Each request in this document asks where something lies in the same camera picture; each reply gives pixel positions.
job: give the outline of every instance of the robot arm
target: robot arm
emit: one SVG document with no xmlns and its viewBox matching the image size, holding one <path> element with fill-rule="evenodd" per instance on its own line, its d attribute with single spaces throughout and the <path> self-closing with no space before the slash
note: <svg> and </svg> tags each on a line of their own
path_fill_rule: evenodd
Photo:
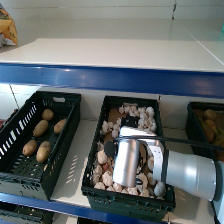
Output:
<svg viewBox="0 0 224 224">
<path fill-rule="evenodd" d="M 141 136 L 141 139 L 124 139 L 119 142 L 113 180 L 124 186 L 133 186 L 136 176 L 139 142 L 147 144 L 154 156 L 153 178 L 178 187 L 197 197 L 212 201 L 216 216 L 224 224 L 224 163 L 209 158 L 186 155 L 167 150 L 155 139 L 152 132 L 122 127 L 119 137 Z"/>
</svg>

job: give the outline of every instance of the potato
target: potato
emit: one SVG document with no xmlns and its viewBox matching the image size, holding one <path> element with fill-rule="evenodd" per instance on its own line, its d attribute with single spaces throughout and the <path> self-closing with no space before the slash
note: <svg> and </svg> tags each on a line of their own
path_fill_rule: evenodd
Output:
<svg viewBox="0 0 224 224">
<path fill-rule="evenodd" d="M 217 113 L 214 110 L 206 110 L 204 112 L 204 118 L 205 120 L 210 119 L 212 121 L 214 121 L 217 117 Z"/>
<path fill-rule="evenodd" d="M 36 155 L 37 162 L 44 163 L 47 160 L 50 153 L 51 153 L 50 142 L 48 141 L 42 142 L 37 151 L 37 155 Z"/>
<path fill-rule="evenodd" d="M 41 120 L 33 130 L 33 135 L 35 137 L 40 137 L 44 132 L 46 132 L 48 129 L 48 121 Z"/>
<path fill-rule="evenodd" d="M 55 126 L 54 126 L 54 133 L 55 134 L 59 134 L 62 130 L 62 128 L 64 127 L 66 122 L 66 119 L 63 119 L 61 121 L 59 121 Z"/>
<path fill-rule="evenodd" d="M 54 118 L 54 112 L 50 109 L 45 109 L 42 113 L 42 119 L 51 121 Z"/>
<path fill-rule="evenodd" d="M 23 155 L 30 156 L 36 151 L 36 149 L 37 149 L 37 142 L 35 140 L 30 140 L 23 147 Z"/>
</svg>

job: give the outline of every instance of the shelf surface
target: shelf surface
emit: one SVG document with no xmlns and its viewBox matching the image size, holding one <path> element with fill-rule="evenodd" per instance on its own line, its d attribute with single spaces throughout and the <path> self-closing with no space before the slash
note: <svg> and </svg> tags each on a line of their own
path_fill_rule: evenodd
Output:
<svg viewBox="0 0 224 224">
<path fill-rule="evenodd" d="M 54 189 L 51 201 L 45 202 L 32 198 L 0 193 L 0 201 L 27 205 L 35 208 L 55 211 L 70 216 L 80 216 L 110 223 L 149 224 L 151 222 L 130 217 L 103 213 L 90 209 L 89 202 L 81 193 L 82 175 L 86 166 L 88 153 L 91 149 L 97 121 L 81 120 L 74 136 L 71 148 L 60 172 L 59 180 Z M 166 137 L 186 139 L 184 130 L 164 128 Z M 192 153 L 187 145 L 168 142 L 167 148 L 182 153 Z M 176 209 L 164 217 L 174 223 L 211 224 L 214 212 L 208 201 L 194 197 L 175 188 Z"/>
<path fill-rule="evenodd" d="M 219 32 L 208 41 L 223 46 L 221 27 L 187 21 L 198 33 L 205 28 Z M 19 44 L 2 48 L 0 62 L 223 72 L 223 53 L 220 60 L 213 56 L 221 50 L 206 51 L 181 24 L 168 19 L 17 20 Z"/>
</svg>

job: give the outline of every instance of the mushroom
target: mushroom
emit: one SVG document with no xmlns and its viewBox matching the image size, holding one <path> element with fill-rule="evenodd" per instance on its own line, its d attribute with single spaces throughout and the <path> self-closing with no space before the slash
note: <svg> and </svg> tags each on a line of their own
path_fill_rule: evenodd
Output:
<svg viewBox="0 0 224 224">
<path fill-rule="evenodd" d="M 107 162 L 107 155 L 104 153 L 104 150 L 101 150 L 97 153 L 97 159 L 99 164 L 104 164 Z"/>
<path fill-rule="evenodd" d="M 141 192 L 140 196 L 149 197 L 149 191 L 147 189 L 143 189 L 140 192 Z"/>
<path fill-rule="evenodd" d="M 166 193 L 166 186 L 163 182 L 158 181 L 155 189 L 154 189 L 154 193 L 157 197 L 161 197 Z"/>
<path fill-rule="evenodd" d="M 136 187 L 132 187 L 132 188 L 128 187 L 127 192 L 132 195 L 138 195 L 138 190 Z"/>
<path fill-rule="evenodd" d="M 148 116 L 146 113 L 140 113 L 139 117 L 143 120 L 148 119 Z"/>
<path fill-rule="evenodd" d="M 133 112 L 133 111 L 129 111 L 129 115 L 131 116 L 131 117 L 136 117 L 136 114 Z"/>
<path fill-rule="evenodd" d="M 149 131 L 155 132 L 156 128 L 157 128 L 156 123 L 153 122 L 149 124 Z"/>
<path fill-rule="evenodd" d="M 124 106 L 123 105 L 121 107 L 119 107 L 119 112 L 120 112 L 120 114 L 124 113 Z"/>
<path fill-rule="evenodd" d="M 105 135 L 107 132 L 108 132 L 108 123 L 106 121 L 103 122 L 103 125 L 102 125 L 102 133 L 103 135 Z"/>
<path fill-rule="evenodd" d="M 137 107 L 136 106 L 131 106 L 131 111 L 134 112 L 137 110 Z"/>
<path fill-rule="evenodd" d="M 130 106 L 124 107 L 124 112 L 125 112 L 126 114 L 128 114 L 129 111 L 130 111 Z"/>
<path fill-rule="evenodd" d="M 104 149 L 104 145 L 101 142 L 97 142 L 97 145 L 98 145 L 97 151 L 101 151 Z"/>
<path fill-rule="evenodd" d="M 154 157 L 150 157 L 150 159 L 148 160 L 148 168 L 153 171 L 153 166 L 154 166 Z"/>
<path fill-rule="evenodd" d="M 146 109 L 146 114 L 149 116 L 149 117 L 153 117 L 155 112 L 154 112 L 154 109 L 152 107 L 147 107 Z"/>
<path fill-rule="evenodd" d="M 108 132 L 112 131 L 112 129 L 113 129 L 113 123 L 109 121 L 108 122 Z"/>
<path fill-rule="evenodd" d="M 103 174 L 102 178 L 103 178 L 103 183 L 104 183 L 106 186 L 108 186 L 108 187 L 112 186 L 112 184 L 113 184 L 113 179 L 112 179 L 112 173 L 111 173 L 110 171 L 107 170 L 107 171 Z"/>
<path fill-rule="evenodd" d="M 113 125 L 113 129 L 114 129 L 114 130 L 118 130 L 118 131 L 120 131 L 120 127 L 119 127 L 118 124 L 114 124 L 114 125 Z"/>
<path fill-rule="evenodd" d="M 91 181 L 90 181 L 90 185 L 91 185 L 91 186 L 95 186 L 99 181 L 100 181 L 99 176 L 97 176 L 97 175 L 93 175 L 93 176 L 92 176 L 92 179 L 91 179 Z"/>
<path fill-rule="evenodd" d="M 117 119 L 117 124 L 119 125 L 119 127 L 121 126 L 121 118 Z"/>
<path fill-rule="evenodd" d="M 115 192 L 115 189 L 112 186 L 110 186 L 110 187 L 107 188 L 107 191 L 113 191 L 113 192 Z"/>
<path fill-rule="evenodd" d="M 114 183 L 113 187 L 114 187 L 116 192 L 121 192 L 122 191 L 122 186 L 118 183 Z"/>
<path fill-rule="evenodd" d="M 145 176 L 145 174 L 140 173 L 139 175 L 137 175 L 137 178 L 139 178 L 143 182 L 142 189 L 146 189 L 146 187 L 148 185 L 148 180 L 147 180 L 147 177 Z"/>
<path fill-rule="evenodd" d="M 104 186 L 104 184 L 103 184 L 102 182 L 98 182 L 98 183 L 94 186 L 94 188 L 105 190 L 105 186 Z"/>
<path fill-rule="evenodd" d="M 117 138 L 118 137 L 118 130 L 114 129 L 111 133 L 112 138 Z"/>
<path fill-rule="evenodd" d="M 93 175 L 101 176 L 103 173 L 102 167 L 98 165 L 94 170 L 93 170 Z"/>
<path fill-rule="evenodd" d="M 156 180 L 153 179 L 153 174 L 152 173 L 148 173 L 147 178 L 148 178 L 148 182 L 151 186 L 154 186 L 156 184 Z"/>
<path fill-rule="evenodd" d="M 148 190 L 148 192 L 149 192 L 149 195 L 151 195 L 151 196 L 154 196 L 154 195 L 155 195 L 155 194 L 154 194 L 154 190 L 153 190 L 152 187 L 147 187 L 147 190 Z"/>
<path fill-rule="evenodd" d="M 121 193 L 123 193 L 123 194 L 128 194 L 128 192 L 127 192 L 126 189 L 123 189 L 123 190 L 121 191 Z"/>
</svg>

